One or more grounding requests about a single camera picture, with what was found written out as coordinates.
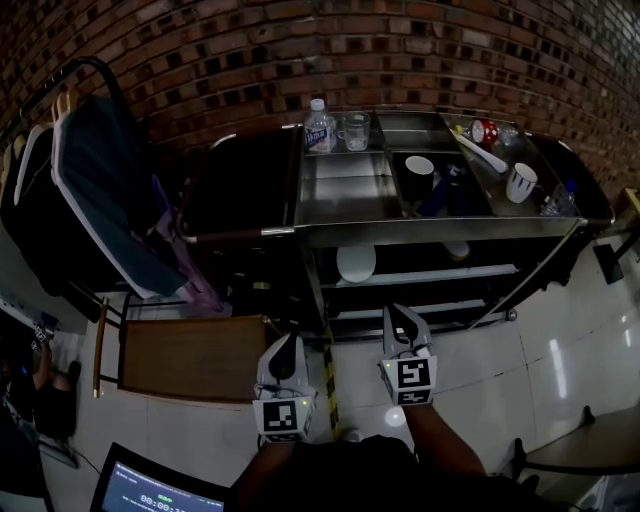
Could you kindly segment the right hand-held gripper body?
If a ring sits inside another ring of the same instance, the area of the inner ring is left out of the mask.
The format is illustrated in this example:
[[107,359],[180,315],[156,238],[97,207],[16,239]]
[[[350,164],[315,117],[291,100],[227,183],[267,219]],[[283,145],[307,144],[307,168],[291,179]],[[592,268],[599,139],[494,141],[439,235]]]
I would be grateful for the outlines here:
[[381,360],[382,380],[395,406],[430,404],[436,386],[436,356]]

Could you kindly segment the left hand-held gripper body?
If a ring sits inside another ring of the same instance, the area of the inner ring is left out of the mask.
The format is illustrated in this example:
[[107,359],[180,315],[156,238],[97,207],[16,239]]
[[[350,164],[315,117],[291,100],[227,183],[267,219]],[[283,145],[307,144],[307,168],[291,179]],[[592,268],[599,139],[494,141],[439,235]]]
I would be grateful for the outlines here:
[[316,409],[313,388],[254,386],[252,402],[258,433],[269,443],[306,441]]

